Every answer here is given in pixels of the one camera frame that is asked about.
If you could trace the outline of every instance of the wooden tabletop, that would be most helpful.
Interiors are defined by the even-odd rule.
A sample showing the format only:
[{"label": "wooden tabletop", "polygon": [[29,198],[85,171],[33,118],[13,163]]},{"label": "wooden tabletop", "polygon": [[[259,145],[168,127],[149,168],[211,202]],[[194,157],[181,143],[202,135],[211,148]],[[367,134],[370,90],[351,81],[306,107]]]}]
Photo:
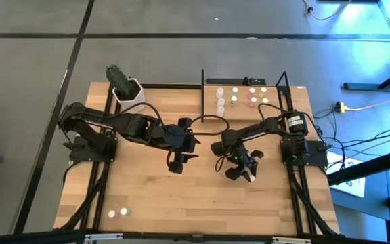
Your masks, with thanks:
[{"label": "wooden tabletop", "polygon": [[[311,114],[307,90],[292,87],[295,109]],[[86,106],[104,109],[108,83],[91,83]],[[145,89],[146,102],[153,104],[165,123],[177,123],[180,117],[197,117],[201,112],[201,94],[196,89]],[[143,114],[153,115],[145,108]],[[265,111],[266,117],[277,116],[278,111]],[[240,129],[254,121],[232,121],[232,129]],[[221,121],[197,121],[191,129],[220,131]],[[280,136],[268,135],[249,142],[249,151],[261,150],[257,179],[249,183],[244,178],[236,181],[225,177],[232,167],[225,162],[221,172],[215,172],[217,157],[210,145],[220,136],[197,136],[194,154],[182,174],[168,172],[167,152],[128,142],[118,141],[116,158],[110,167],[106,196],[100,220],[100,230],[121,232],[205,233],[239,235],[295,235],[295,223],[286,168],[280,156]],[[309,127],[308,140],[316,140]],[[55,227],[65,224],[85,198],[91,163],[81,163],[68,173]],[[338,231],[337,219],[330,197],[326,176],[316,167],[306,167],[311,202],[329,227]],[[88,226],[93,222],[91,208]],[[128,216],[108,217],[121,208],[130,210]],[[301,204],[303,226],[307,231],[304,206]]]}]

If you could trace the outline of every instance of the white hexagonal pot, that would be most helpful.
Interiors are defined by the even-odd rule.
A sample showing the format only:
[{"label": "white hexagonal pot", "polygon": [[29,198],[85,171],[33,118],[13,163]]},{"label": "white hexagonal pot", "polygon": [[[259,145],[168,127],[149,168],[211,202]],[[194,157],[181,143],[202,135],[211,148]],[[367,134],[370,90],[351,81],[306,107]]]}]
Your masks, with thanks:
[{"label": "white hexagonal pot", "polygon": [[[128,100],[128,101],[122,101],[116,94],[116,89],[112,89],[112,93],[114,94],[115,99],[118,101],[118,103],[121,105],[121,110],[125,110],[126,108],[129,108],[130,106],[140,103],[140,102],[145,102],[145,96],[144,96],[144,89],[142,88],[141,84],[139,84],[138,80],[135,78],[130,78],[128,79],[129,82],[135,82],[139,88],[140,91],[138,92],[138,95],[136,95],[135,99],[133,100]],[[137,113],[140,110],[144,108],[144,105],[136,106],[135,108],[132,108],[129,110],[130,113]]]}]

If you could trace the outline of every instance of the white ball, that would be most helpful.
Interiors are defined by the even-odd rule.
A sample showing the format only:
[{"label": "white ball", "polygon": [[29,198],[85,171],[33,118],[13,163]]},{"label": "white ball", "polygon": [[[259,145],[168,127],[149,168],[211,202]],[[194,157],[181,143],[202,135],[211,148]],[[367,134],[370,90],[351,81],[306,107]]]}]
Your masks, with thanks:
[{"label": "white ball", "polygon": [[127,215],[128,213],[129,213],[129,210],[125,207],[120,210],[121,215]]},{"label": "white ball", "polygon": [[109,218],[115,217],[115,211],[114,210],[109,211],[108,216]]}]

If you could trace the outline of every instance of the white power cable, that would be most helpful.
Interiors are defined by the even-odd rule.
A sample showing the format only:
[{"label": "white power cable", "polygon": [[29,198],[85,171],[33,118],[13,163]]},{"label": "white power cable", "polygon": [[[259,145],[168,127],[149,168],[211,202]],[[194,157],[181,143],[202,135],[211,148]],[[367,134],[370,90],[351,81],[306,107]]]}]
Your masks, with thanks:
[{"label": "white power cable", "polygon": [[344,4],[343,6],[341,6],[340,8],[338,8],[335,13],[333,13],[331,16],[328,16],[328,17],[325,17],[325,18],[318,18],[317,16],[314,15],[314,12],[313,12],[313,7],[311,7],[309,5],[309,3],[307,2],[307,0],[302,0],[304,3],[305,3],[305,6],[307,8],[307,11],[312,15],[312,17],[314,17],[316,20],[327,20],[333,16],[335,16],[337,13],[339,13],[341,10],[343,10],[345,7],[347,7],[347,5],[349,5],[349,3],[351,2],[351,0],[349,0],[348,2],[346,2],[346,4]]},{"label": "white power cable", "polygon": [[372,108],[372,107],[375,107],[375,106],[378,106],[378,105],[381,105],[381,104],[385,104],[387,102],[390,102],[390,99],[389,100],[386,100],[386,101],[383,101],[383,102],[379,102],[377,104],[373,104],[373,105],[370,105],[370,106],[365,106],[363,108],[348,108],[348,107],[344,107],[345,109],[344,110],[350,110],[350,111],[359,111],[359,110],[364,110],[364,109],[367,109],[367,108]]}]

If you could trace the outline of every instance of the cactus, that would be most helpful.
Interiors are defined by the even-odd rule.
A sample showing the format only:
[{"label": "cactus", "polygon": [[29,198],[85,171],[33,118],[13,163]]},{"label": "cactus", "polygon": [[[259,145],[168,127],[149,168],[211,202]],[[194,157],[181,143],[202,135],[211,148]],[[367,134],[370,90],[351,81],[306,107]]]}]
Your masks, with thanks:
[{"label": "cactus", "polygon": [[111,64],[106,67],[106,78],[124,97],[135,96],[135,89],[117,65]]}]

